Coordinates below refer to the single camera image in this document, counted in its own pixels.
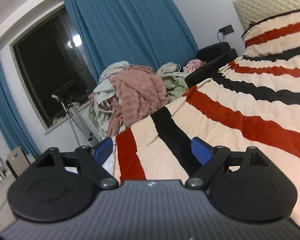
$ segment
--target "wall outlet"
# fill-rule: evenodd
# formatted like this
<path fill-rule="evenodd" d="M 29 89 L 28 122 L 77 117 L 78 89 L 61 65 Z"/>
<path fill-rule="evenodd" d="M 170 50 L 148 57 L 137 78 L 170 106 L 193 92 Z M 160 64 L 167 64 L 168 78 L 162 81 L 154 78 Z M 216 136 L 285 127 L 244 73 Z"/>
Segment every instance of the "wall outlet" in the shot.
<path fill-rule="evenodd" d="M 234 33 L 234 30 L 232 28 L 232 25 L 228 25 L 226 27 L 223 27 L 219 30 L 223 35 L 228 35 L 230 33 Z"/>

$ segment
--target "window frame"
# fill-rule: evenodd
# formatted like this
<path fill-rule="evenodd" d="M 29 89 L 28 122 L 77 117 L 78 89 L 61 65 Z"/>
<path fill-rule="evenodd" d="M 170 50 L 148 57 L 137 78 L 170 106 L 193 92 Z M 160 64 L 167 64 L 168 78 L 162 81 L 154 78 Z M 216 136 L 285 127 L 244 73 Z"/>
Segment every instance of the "window frame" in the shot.
<path fill-rule="evenodd" d="M 39 97 L 37 96 L 34 87 L 31 83 L 31 80 L 26 72 L 26 68 L 24 63 L 21 60 L 21 54 L 18 49 L 18 44 L 20 44 L 22 41 L 24 41 L 28 36 L 30 36 L 33 32 L 35 32 L 37 29 L 42 27 L 44 24 L 49 22 L 50 20 L 59 17 L 62 25 L 65 28 L 65 32 L 67 35 L 70 35 L 70 31 L 67 27 L 67 25 L 64 23 L 64 19 L 62 18 L 62 10 L 65 8 L 64 3 L 59 4 L 56 8 L 52 8 L 51 10 L 47 11 L 44 15 L 41 15 L 39 18 L 37 18 L 35 21 L 33 21 L 31 24 L 29 24 L 26 28 L 24 28 L 21 32 L 19 32 L 15 38 L 10 43 L 10 51 L 13 57 L 13 61 L 16 67 L 16 70 L 18 72 L 19 79 L 22 83 L 22 86 L 25 90 L 25 93 L 27 95 L 28 100 L 30 101 L 30 104 L 35 111 L 39 121 L 41 122 L 42 126 L 45 129 L 45 135 L 48 134 L 50 131 L 54 130 L 56 127 L 58 127 L 60 124 L 62 124 L 64 121 L 66 121 L 66 116 L 62 117 L 61 120 L 59 120 L 58 123 L 52 124 L 48 127 L 47 123 L 49 121 L 54 120 L 54 118 L 58 117 L 61 113 L 64 113 L 64 110 L 60 110 L 57 114 L 55 114 L 53 117 L 49 118 L 44 110 L 43 105 L 41 104 L 41 101 Z M 76 53 L 79 53 L 78 49 L 74 45 L 74 42 L 72 39 L 70 39 L 72 46 L 77 50 Z M 80 57 L 80 61 L 84 63 L 86 66 L 84 60 Z M 82 103 L 82 106 L 78 109 L 78 111 L 85 109 L 89 104 L 89 100 L 87 99 L 86 102 Z"/>

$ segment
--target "clothing pile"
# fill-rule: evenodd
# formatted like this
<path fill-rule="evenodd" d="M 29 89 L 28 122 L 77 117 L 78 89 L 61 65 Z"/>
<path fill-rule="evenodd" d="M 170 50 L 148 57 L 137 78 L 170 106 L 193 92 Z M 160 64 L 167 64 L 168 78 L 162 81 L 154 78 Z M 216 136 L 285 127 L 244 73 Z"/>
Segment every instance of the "clothing pile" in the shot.
<path fill-rule="evenodd" d="M 162 78 L 153 68 L 127 61 L 104 70 L 89 100 L 93 104 L 89 117 L 102 138 L 117 135 L 169 101 Z"/>
<path fill-rule="evenodd" d="M 158 69 L 157 74 L 162 78 L 164 86 L 166 87 L 169 103 L 181 97 L 189 90 L 185 82 L 186 76 L 204 64 L 205 62 L 202 63 L 201 60 L 195 59 L 190 60 L 189 63 L 183 67 L 183 72 L 181 72 L 181 67 L 178 70 L 178 65 L 172 62 Z"/>

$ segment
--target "black mount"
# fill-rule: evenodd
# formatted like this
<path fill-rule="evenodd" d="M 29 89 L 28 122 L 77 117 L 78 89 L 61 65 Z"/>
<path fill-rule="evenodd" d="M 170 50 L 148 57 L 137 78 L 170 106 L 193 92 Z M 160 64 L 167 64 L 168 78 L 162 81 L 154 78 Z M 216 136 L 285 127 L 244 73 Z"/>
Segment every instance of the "black mount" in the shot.
<path fill-rule="evenodd" d="M 101 144 L 72 153 L 48 149 L 10 187 L 14 214 L 37 223 L 64 221 L 84 212 L 100 191 L 118 188 L 117 180 L 91 155 Z M 235 220 L 264 223 L 290 216 L 297 190 L 259 149 L 212 149 L 212 158 L 185 187 L 204 191 L 217 210 Z M 76 167 L 78 174 L 66 171 L 66 166 Z M 230 166 L 240 168 L 230 172 Z"/>

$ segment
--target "bed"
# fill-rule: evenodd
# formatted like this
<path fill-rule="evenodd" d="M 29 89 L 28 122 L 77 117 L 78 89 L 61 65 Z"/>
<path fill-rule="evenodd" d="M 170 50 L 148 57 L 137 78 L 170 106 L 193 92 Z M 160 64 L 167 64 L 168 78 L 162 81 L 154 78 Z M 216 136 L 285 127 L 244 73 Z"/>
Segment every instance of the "bed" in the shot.
<path fill-rule="evenodd" d="M 233 151 L 256 146 L 296 186 L 300 226 L 300 8 L 274 14 L 243 22 L 242 57 L 113 138 L 116 179 L 184 183 L 201 167 L 194 137 Z"/>

